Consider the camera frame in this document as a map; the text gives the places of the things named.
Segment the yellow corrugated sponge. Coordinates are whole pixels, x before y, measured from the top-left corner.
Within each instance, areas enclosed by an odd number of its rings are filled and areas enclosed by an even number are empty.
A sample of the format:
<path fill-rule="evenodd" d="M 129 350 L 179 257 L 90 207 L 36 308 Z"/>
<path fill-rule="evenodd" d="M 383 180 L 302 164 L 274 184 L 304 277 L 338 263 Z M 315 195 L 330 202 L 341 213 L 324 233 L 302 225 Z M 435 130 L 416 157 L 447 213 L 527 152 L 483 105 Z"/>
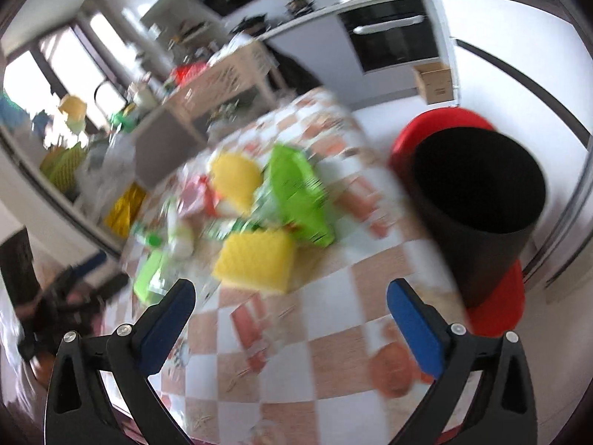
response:
<path fill-rule="evenodd" d="M 210 177 L 215 192 L 242 215 L 250 215 L 254 193 L 262 185 L 262 171 L 242 154 L 222 152 L 211 162 Z"/>

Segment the green snack bag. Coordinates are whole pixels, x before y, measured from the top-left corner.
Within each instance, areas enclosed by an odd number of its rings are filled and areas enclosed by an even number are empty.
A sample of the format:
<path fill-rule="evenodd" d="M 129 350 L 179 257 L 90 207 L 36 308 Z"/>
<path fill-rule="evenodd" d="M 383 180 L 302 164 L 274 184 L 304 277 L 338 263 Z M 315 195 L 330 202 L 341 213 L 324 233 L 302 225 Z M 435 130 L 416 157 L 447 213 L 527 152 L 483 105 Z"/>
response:
<path fill-rule="evenodd" d="M 288 145 L 272 147 L 251 216 L 288 230 L 298 242 L 326 248 L 336 239 L 324 185 L 305 152 Z"/>

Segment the green cap milk bottle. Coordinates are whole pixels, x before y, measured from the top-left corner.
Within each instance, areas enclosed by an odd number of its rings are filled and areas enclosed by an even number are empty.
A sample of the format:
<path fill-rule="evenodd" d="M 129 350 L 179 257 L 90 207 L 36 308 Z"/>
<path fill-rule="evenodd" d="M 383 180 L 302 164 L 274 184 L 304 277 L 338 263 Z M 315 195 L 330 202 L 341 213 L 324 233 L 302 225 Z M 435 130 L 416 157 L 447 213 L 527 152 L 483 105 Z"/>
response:
<path fill-rule="evenodd" d="M 145 247 L 161 248 L 164 243 L 164 239 L 158 231 L 149 228 L 140 221 L 132 225 L 131 234 L 137 242 Z"/>

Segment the red paper cup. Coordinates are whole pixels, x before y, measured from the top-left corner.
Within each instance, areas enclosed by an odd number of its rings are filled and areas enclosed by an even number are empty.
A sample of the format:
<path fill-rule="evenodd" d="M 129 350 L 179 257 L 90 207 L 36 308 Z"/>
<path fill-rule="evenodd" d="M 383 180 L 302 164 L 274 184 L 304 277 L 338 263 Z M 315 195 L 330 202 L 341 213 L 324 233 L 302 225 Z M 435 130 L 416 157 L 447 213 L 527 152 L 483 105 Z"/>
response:
<path fill-rule="evenodd" d="M 223 198 L 214 190 L 207 175 L 193 176 L 183 185 L 179 212 L 183 218 L 204 214 L 207 217 L 222 218 L 233 214 Z"/>

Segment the black trash bin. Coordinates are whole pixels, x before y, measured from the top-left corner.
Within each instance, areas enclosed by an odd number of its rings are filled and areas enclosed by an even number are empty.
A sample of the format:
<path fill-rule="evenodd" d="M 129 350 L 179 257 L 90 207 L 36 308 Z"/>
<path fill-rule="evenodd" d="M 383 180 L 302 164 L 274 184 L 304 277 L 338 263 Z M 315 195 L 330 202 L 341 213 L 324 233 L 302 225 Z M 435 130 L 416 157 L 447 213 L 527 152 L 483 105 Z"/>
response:
<path fill-rule="evenodd" d="M 519 259 L 545 208 L 538 162 L 496 131 L 451 128 L 415 149 L 410 184 L 464 304 L 479 306 Z"/>

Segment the black kitchen faucet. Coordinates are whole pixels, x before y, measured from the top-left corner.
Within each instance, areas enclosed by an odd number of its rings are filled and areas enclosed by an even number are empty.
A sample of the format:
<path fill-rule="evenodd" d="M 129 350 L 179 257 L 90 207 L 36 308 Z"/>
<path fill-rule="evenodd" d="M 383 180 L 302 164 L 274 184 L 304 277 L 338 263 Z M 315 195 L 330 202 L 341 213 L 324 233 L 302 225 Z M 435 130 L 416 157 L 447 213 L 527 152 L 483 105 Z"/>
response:
<path fill-rule="evenodd" d="M 127 100 L 108 79 L 96 87 L 93 100 L 96 107 L 106 116 L 114 115 L 127 106 Z"/>

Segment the red plastic stool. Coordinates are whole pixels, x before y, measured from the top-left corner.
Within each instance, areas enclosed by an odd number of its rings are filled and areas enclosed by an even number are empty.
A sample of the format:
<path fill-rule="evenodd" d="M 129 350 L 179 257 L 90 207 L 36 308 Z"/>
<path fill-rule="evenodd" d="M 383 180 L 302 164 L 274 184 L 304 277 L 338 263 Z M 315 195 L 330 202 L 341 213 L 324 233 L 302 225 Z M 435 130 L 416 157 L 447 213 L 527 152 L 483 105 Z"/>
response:
<path fill-rule="evenodd" d="M 496 130 L 489 121 L 468 109 L 431 109 L 415 116 L 395 139 L 389 160 L 390 168 L 407 191 L 412 186 L 411 164 L 416 148 L 429 136 L 452 128 Z M 487 337 L 498 337 L 507 330 L 513 330 L 524 310 L 524 278 L 518 259 L 484 302 L 479 306 L 466 306 L 474 333 Z"/>

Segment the gold foil bag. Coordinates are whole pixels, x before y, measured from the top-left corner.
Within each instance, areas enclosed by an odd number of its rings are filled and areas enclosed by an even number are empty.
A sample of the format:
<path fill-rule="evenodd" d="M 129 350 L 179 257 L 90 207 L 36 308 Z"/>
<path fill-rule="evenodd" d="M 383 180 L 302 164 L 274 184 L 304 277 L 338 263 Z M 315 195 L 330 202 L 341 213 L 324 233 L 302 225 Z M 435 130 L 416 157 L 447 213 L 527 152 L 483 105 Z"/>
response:
<path fill-rule="evenodd" d="M 103 220 L 103 223 L 117 237 L 127 239 L 146 196 L 146 190 L 136 182 L 133 182 L 127 187 L 124 194 L 120 198 L 117 198 L 115 204 L 113 204 L 106 218 Z"/>

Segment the green plastic basket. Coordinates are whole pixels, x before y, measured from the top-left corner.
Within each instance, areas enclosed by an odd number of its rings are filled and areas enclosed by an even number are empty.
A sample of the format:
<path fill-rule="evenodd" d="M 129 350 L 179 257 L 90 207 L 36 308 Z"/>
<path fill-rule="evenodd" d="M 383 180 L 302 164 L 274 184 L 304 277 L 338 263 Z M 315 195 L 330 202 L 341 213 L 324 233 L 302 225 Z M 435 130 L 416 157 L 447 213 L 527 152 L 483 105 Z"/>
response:
<path fill-rule="evenodd" d="M 39 170 L 45 178 L 65 194 L 76 185 L 75 171 L 86 160 L 87 150 L 81 144 L 71 148 L 54 146 L 40 164 Z"/>

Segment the clear plastic bag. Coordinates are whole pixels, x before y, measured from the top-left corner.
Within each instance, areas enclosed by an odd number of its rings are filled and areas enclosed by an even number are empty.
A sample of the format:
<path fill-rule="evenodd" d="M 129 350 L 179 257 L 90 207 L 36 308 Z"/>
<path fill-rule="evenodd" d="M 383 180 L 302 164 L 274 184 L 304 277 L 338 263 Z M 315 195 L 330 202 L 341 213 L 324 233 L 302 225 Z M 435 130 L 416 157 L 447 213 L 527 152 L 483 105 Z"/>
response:
<path fill-rule="evenodd" d="M 136 146 L 131 135 L 117 133 L 89 145 L 75 171 L 80 209 L 93 223 L 106 218 L 136 177 Z"/>

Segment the yellow plastic cup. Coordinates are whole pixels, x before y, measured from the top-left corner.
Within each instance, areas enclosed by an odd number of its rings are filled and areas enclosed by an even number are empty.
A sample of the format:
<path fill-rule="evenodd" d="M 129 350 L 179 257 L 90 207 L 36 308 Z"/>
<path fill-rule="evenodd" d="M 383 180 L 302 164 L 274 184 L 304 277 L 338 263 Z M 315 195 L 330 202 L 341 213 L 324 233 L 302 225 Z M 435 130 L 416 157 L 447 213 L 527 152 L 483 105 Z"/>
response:
<path fill-rule="evenodd" d="M 65 113 L 68 119 L 78 122 L 86 118 L 87 104 L 76 95 L 65 95 L 58 109 L 61 113 Z"/>

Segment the checkered tablecloth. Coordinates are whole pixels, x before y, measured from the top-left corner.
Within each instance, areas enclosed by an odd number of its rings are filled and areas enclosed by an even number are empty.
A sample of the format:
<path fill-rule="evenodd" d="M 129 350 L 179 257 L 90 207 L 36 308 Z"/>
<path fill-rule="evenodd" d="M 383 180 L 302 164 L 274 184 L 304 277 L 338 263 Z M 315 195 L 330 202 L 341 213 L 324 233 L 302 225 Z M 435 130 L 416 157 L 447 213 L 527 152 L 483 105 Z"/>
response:
<path fill-rule="evenodd" d="M 313 89 L 222 143 L 265 164 L 276 143 L 312 155 L 337 238 L 304 247 L 284 295 L 215 290 L 194 310 L 151 384 L 209 444 L 386 444 L 430 385 L 386 306 L 403 277 L 450 322 L 463 306 L 449 270 L 354 116 Z"/>

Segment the beige plastic chair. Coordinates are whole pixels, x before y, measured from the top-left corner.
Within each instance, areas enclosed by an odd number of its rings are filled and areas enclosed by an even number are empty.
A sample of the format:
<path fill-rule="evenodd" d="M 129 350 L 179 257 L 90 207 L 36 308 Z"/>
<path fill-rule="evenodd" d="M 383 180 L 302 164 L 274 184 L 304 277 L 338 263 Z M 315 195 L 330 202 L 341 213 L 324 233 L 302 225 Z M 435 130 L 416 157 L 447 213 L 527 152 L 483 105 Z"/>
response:
<path fill-rule="evenodd" d="M 222 103 L 246 92 L 257 89 L 270 109 L 279 106 L 267 75 L 281 89 L 288 90 L 284 77 L 278 70 L 275 58 L 259 40 L 239 45 L 208 63 L 200 75 L 180 86 L 164 102 L 164 108 L 175 116 L 182 129 L 199 145 L 206 145 L 204 133 L 193 125 L 194 120 Z"/>

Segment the red plastic basket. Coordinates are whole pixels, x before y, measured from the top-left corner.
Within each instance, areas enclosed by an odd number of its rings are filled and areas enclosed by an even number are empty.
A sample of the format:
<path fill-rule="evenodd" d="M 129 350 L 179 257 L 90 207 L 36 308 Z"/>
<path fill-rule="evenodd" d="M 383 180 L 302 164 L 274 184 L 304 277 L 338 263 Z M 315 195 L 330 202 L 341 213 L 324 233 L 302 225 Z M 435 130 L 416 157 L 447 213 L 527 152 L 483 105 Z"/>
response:
<path fill-rule="evenodd" d="M 208 68 L 208 65 L 203 61 L 184 63 L 183 65 L 176 66 L 170 73 L 170 76 L 174 79 L 176 85 L 186 85 L 187 82 L 196 78 L 196 76 L 200 75 L 206 68 Z"/>

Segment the black jacket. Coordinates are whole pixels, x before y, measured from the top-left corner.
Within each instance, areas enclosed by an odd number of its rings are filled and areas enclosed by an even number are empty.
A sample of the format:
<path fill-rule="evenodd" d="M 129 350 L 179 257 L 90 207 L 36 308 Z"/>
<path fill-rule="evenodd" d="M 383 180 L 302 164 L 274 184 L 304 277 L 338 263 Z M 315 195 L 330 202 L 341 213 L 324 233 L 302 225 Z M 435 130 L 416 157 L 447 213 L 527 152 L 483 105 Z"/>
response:
<path fill-rule="evenodd" d="M 304 95 L 312 89 L 319 88 L 323 84 L 312 72 L 302 66 L 295 58 L 285 55 L 275 49 L 272 45 L 264 42 L 266 50 L 277 62 L 277 69 L 290 89 L 297 95 Z"/>

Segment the cardboard box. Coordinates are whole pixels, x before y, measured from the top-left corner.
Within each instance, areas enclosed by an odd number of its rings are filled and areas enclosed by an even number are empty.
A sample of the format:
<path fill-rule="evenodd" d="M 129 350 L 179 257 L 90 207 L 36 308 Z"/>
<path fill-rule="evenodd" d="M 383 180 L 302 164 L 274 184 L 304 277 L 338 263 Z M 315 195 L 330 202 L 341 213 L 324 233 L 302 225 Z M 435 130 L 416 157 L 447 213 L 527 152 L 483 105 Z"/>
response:
<path fill-rule="evenodd" d="M 428 105 L 454 100 L 451 70 L 441 61 L 415 65 L 416 89 Z"/>

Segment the white refrigerator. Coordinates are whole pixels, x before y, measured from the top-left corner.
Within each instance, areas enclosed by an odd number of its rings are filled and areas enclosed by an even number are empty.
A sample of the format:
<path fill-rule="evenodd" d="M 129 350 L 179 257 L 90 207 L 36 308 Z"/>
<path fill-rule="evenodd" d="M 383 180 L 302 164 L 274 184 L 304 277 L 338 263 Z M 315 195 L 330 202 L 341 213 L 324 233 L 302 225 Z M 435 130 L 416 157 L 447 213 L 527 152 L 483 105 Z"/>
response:
<path fill-rule="evenodd" d="M 592 237 L 592 56 L 557 0 L 437 0 L 456 95 L 527 148 L 547 183 L 528 285 L 551 285 Z"/>

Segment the black built-in oven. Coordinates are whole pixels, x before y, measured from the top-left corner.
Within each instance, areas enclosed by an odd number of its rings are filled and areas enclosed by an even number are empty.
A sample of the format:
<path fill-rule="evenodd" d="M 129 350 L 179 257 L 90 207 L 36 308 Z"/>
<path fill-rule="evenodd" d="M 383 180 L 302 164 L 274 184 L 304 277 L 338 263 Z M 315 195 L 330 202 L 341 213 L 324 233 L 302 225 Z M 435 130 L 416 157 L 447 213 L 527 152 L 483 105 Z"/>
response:
<path fill-rule="evenodd" d="M 429 2 L 391 0 L 339 14 L 364 73 L 438 58 Z"/>

